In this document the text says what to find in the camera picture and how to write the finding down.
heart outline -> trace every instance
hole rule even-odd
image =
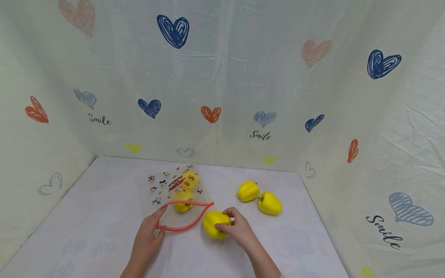
[[[178,18],[174,23],[165,15],[158,15],[156,19],[159,30],[171,46],[180,49],[186,44],[190,25],[185,17]]]
[[[434,217],[431,212],[413,205],[413,201],[408,194],[403,192],[392,193],[388,201],[396,214],[396,222],[406,222],[423,227],[434,223]]]
[[[94,105],[96,104],[97,98],[92,92],[84,91],[79,89],[74,89],[74,95],[81,103],[86,104],[92,110],[94,110]]]
[[[349,152],[348,152],[348,163],[351,163],[354,158],[356,158],[357,154],[359,154],[359,141],[357,139],[353,139],[351,144],[349,144]]]
[[[124,147],[133,153],[139,153],[142,149],[142,145],[139,143],[130,144],[128,142],[124,142]]]
[[[270,165],[270,164],[274,163],[277,160],[278,160],[278,157],[270,157],[268,155],[263,155],[263,161],[267,165]]]
[[[30,99],[33,107],[25,107],[26,115],[39,123],[49,124],[48,115],[46,114],[40,102],[33,96],[31,96]]]
[[[47,186],[49,186],[49,187],[53,187],[53,179],[56,178],[56,177],[57,177],[57,179],[59,180],[59,188],[56,189],[56,190],[53,191],[53,192],[50,192],[50,193],[46,193],[46,192],[44,192],[44,191],[42,190],[44,187],[47,187]],[[47,184],[47,185],[42,185],[42,186],[37,190],[37,192],[38,192],[40,195],[42,195],[42,196],[50,195],[50,194],[53,194],[54,192],[58,191],[60,188],[62,188],[62,185],[63,185],[62,174],[60,174],[60,173],[55,173],[55,174],[53,174],[53,175],[51,176],[51,178],[49,179],[49,184]]]
[[[273,122],[273,120],[275,120],[276,117],[277,114],[275,112],[269,112],[266,114],[264,111],[258,111],[253,116],[253,119],[264,128],[266,125]]]
[[[301,49],[301,56],[309,68],[312,68],[318,61],[320,61],[331,50],[332,41],[324,40],[317,46],[313,40],[308,40],[304,43]]]
[[[145,100],[140,98],[138,100],[138,105],[145,112],[145,114],[153,119],[161,110],[161,102],[159,100],[152,100],[150,103],[147,103]]]
[[[378,49],[371,51],[368,57],[368,75],[372,79],[379,79],[389,74],[402,61],[399,54],[383,58],[383,52]]]
[[[204,116],[206,120],[209,121],[209,123],[214,124],[221,115],[221,107],[215,107],[215,109],[213,109],[212,111],[208,106],[202,106],[201,114]]]
[[[309,163],[309,161],[306,161],[306,177],[307,178],[315,177],[315,169],[311,168],[311,164]]]
[[[304,127],[306,128],[307,132],[311,133],[312,129],[318,125],[322,120],[324,119],[324,114],[320,114],[316,119],[312,118],[309,119],[305,124]]]
[[[76,7],[71,5],[67,0],[59,0],[58,6],[62,15],[69,23],[90,38],[93,37],[96,12],[90,0],[79,0]]]
[[[186,156],[186,154],[187,154],[187,152],[188,152],[189,150],[191,151],[191,155]],[[186,157],[186,158],[190,158],[190,157],[194,156],[194,149],[191,149],[191,148],[187,148],[186,150],[184,150],[184,149],[176,149],[176,152],[177,152],[178,154],[182,155],[183,157]]]

gray heart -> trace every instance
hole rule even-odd
[[[58,185],[54,185],[54,186],[53,186],[53,179],[54,179],[54,178],[57,178],[57,179],[59,180]],[[42,195],[42,196],[52,194],[52,193],[58,191],[60,188],[62,188],[62,183],[63,183],[62,175],[61,175],[60,173],[55,173],[55,174],[52,175],[51,178],[49,179],[49,184],[41,186],[41,187],[37,190],[37,192],[38,192],[40,195]]]

finger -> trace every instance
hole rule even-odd
[[[219,224],[219,223],[217,223],[217,224],[215,224],[215,227],[218,229],[218,230],[220,230],[220,231],[222,231],[222,232],[224,232],[224,233],[227,233],[227,234],[230,234],[230,232],[232,231],[232,226],[230,226],[230,225],[225,225],[225,224]]]
[[[167,229],[167,226],[165,226],[165,225],[162,226],[161,231],[158,233],[158,235],[155,238],[155,242],[157,244],[161,244],[162,241],[164,240],[164,237],[166,235],[166,229]]]
[[[228,217],[235,217],[235,219],[237,217],[241,216],[241,213],[239,213],[239,211],[236,208],[233,208],[233,207],[225,209],[222,213],[226,214]]]
[[[164,212],[167,210],[167,206],[163,206],[160,209],[156,210],[152,216],[154,219],[156,219],[156,221],[159,221],[159,219],[161,218],[161,216],[164,214]]]

left hand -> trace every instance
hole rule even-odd
[[[161,248],[166,234],[166,226],[163,226],[157,237],[154,237],[154,230],[165,210],[167,206],[161,207],[142,221],[134,239],[130,261],[121,277],[142,277],[145,274],[148,265]]]

